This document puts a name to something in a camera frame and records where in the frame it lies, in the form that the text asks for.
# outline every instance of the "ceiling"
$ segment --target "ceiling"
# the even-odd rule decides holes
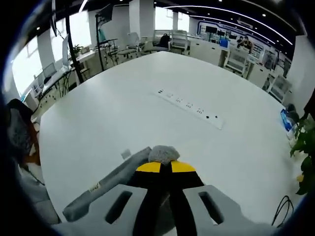
[[[70,14],[74,14],[79,11],[79,8],[83,0],[69,0]],[[101,9],[106,6],[108,3],[113,4],[128,4],[131,0],[88,0],[84,9],[89,11]],[[56,12],[57,20],[64,18],[64,3],[66,0],[56,0]],[[264,23],[265,25],[271,27],[279,34],[283,35],[288,41],[293,45],[290,45],[285,39],[279,36],[274,31],[263,26],[262,24],[251,20],[247,17],[237,15],[235,13],[226,12],[218,9],[209,9],[201,7],[177,7],[172,8],[173,11],[179,11],[183,13],[189,12],[191,16],[201,16],[202,18],[194,17],[199,20],[207,20],[203,17],[212,17],[237,24],[237,20],[242,20],[248,24],[253,25],[254,31],[258,32],[261,35],[271,39],[276,44],[275,46],[279,51],[287,53],[286,55],[289,58],[293,57],[294,44],[296,35],[302,34],[302,29],[299,22],[296,20],[296,17],[292,14],[290,7],[288,7],[284,0],[156,0],[156,6],[160,7],[170,7],[170,6],[179,6],[179,5],[195,5],[195,6],[208,6],[216,7],[220,9],[230,10],[248,16],[257,21]],[[33,25],[30,29],[29,38],[33,38],[36,35],[39,35],[45,32],[50,27],[50,16],[51,16],[51,2],[46,1],[46,4],[43,8],[43,13],[36,19],[37,24]],[[255,35],[258,38],[266,42],[266,39],[259,35]]]

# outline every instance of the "desk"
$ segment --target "desk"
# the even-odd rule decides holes
[[[153,95],[160,89],[216,112],[222,130]],[[62,210],[121,164],[124,150],[168,145],[246,217],[271,223],[292,175],[282,108],[249,81],[183,55],[159,52],[119,64],[42,116],[40,157],[49,196],[65,221]]]

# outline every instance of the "gray fluffy ball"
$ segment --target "gray fluffy ball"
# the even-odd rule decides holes
[[[163,165],[179,158],[179,153],[172,146],[155,146],[149,154],[149,162],[160,162]]]

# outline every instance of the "window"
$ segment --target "window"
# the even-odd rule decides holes
[[[156,30],[172,30],[173,11],[162,7],[156,7],[155,23]]]
[[[33,38],[16,56],[12,63],[13,79],[21,96],[34,78],[42,71],[37,37]]]
[[[55,37],[52,28],[50,28],[51,45],[55,61],[63,57],[63,39],[58,35],[58,31],[63,38],[66,37],[65,19],[57,21],[57,29],[57,37]],[[79,44],[82,47],[86,47],[92,44],[87,11],[82,11],[70,16],[70,30],[73,45]]]
[[[178,13],[177,29],[189,32],[189,15],[181,12]]]

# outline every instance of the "potted plant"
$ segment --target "potted plant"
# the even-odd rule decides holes
[[[75,46],[73,47],[73,52],[74,52],[76,58],[79,56],[79,54],[80,54],[82,48],[83,48],[83,47],[80,46],[79,44],[77,44],[77,45],[75,45]]]
[[[301,164],[302,174],[297,177],[299,190],[296,194],[304,195],[315,187],[315,122],[308,119],[300,120],[295,138],[297,141],[290,152],[291,156],[296,151],[307,155]]]

